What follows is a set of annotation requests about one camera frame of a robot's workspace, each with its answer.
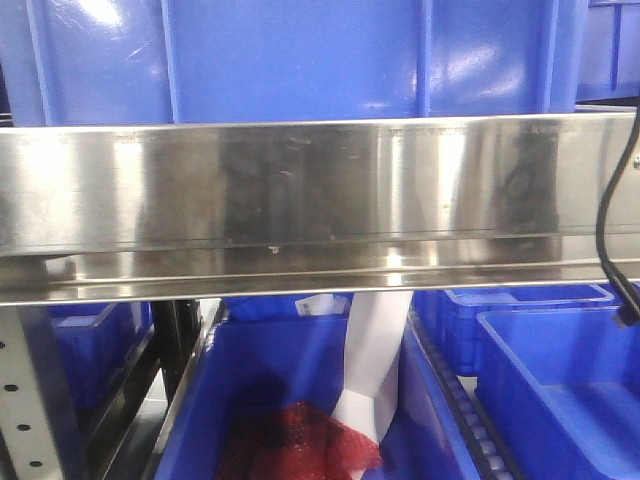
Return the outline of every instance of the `metal shelf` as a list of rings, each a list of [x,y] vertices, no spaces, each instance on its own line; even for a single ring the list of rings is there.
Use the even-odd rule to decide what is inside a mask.
[[[632,117],[2,129],[0,303],[602,280]],[[609,226],[633,278],[639,181]]]

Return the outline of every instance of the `blue plastic crate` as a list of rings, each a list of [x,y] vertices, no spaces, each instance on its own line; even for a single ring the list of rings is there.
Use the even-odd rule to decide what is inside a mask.
[[[591,0],[578,100],[640,94],[640,1]]]
[[[480,316],[477,395],[527,478],[640,479],[640,329],[614,314]]]
[[[303,295],[260,295],[229,297],[223,300],[231,321],[269,320],[275,317],[296,318],[325,314],[342,315],[349,312],[352,293],[324,293]],[[322,311],[333,307],[336,311]]]
[[[200,359],[156,479],[210,479],[234,415],[308,400],[331,412],[342,390],[346,319],[224,323]],[[479,480],[413,331],[400,358],[399,410],[385,466],[365,480]]]
[[[588,0],[0,0],[19,126],[573,110]]]
[[[481,312],[597,307],[614,302],[613,295],[597,285],[463,288],[428,295],[424,313],[418,313],[447,362],[458,375],[465,376],[478,373],[481,352],[477,317]]]
[[[74,405],[95,407],[150,327],[148,303],[57,305],[49,315]]]
[[[17,126],[171,123],[157,0],[0,0]]]

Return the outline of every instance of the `red netting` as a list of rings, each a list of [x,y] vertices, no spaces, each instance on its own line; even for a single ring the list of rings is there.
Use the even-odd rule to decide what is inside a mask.
[[[231,425],[215,480],[351,480],[382,465],[378,445],[308,402]]]

